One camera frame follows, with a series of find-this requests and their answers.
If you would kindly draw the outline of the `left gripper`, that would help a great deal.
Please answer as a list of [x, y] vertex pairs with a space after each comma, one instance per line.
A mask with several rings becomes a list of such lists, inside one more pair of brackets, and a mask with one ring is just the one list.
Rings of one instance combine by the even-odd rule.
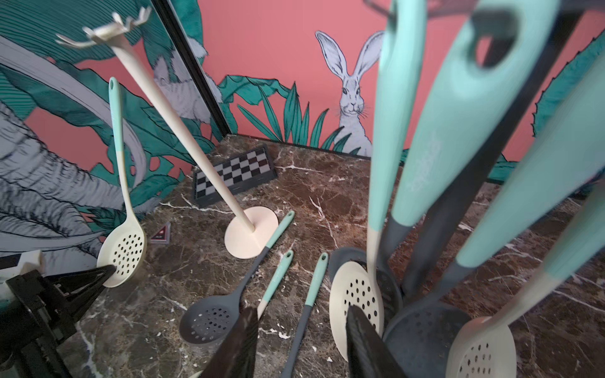
[[43, 277], [37, 271], [7, 280], [16, 299], [1, 309], [2, 377], [71, 377], [58, 346], [104, 291], [116, 267]]

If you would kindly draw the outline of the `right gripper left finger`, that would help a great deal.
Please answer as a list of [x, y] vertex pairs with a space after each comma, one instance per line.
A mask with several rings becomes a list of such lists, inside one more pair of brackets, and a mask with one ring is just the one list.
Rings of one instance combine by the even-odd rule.
[[257, 308], [246, 307], [199, 377], [253, 377], [258, 323]]

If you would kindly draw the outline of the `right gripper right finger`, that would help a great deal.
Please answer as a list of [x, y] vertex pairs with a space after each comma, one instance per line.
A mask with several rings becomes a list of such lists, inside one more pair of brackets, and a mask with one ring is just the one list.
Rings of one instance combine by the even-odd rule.
[[348, 309], [346, 334], [349, 377], [406, 377], [358, 306]]

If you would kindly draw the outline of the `beige skimmer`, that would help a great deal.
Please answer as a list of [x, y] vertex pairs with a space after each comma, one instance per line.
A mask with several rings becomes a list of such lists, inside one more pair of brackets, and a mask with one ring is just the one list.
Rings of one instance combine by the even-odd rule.
[[103, 242], [97, 266], [99, 268], [106, 266], [116, 268], [113, 275], [103, 284], [106, 288], [116, 288], [126, 282], [140, 267], [147, 251], [147, 237], [135, 216], [129, 194], [124, 159], [121, 91], [118, 80], [114, 77], [109, 82], [109, 99], [116, 164], [126, 219]]
[[446, 377], [516, 377], [517, 352], [509, 325], [530, 311], [604, 248], [604, 182], [564, 230], [530, 280], [492, 317], [475, 318], [458, 332]]
[[[259, 319], [262, 317], [262, 315], [263, 315], [263, 313], [264, 313], [267, 305], [269, 304], [269, 302], [272, 299], [275, 291], [277, 290], [277, 287], [279, 286], [280, 282], [282, 281], [282, 279], [284, 278], [286, 272], [288, 271], [288, 268], [291, 265], [291, 261], [293, 259], [293, 256], [294, 256], [294, 252], [290, 250], [280, 260], [280, 263], [278, 264], [278, 266], [277, 266], [277, 268], [276, 268], [276, 270], [274, 272], [274, 275], [273, 275], [271, 281], [269, 282], [269, 285], [266, 288], [265, 294], [264, 294], [263, 298], [261, 299], [261, 302], [256, 307], [257, 310], [258, 310], [258, 318]], [[220, 344], [222, 344], [224, 342], [225, 338], [227, 337], [227, 335], [224, 336], [224, 337], [222, 337], [220, 340], [218, 340], [218, 342]], [[194, 377], [199, 377], [199, 375], [201, 374], [202, 371], [200, 371], [198, 373], [195, 373], [193, 376]]]
[[384, 304], [377, 282], [379, 245], [397, 178], [407, 128], [422, 71], [427, 3], [394, 1], [378, 67], [371, 155], [366, 264], [353, 247], [334, 250], [329, 258], [331, 281], [329, 321], [340, 355], [348, 356], [346, 323], [349, 309], [362, 310], [371, 331], [384, 329]]

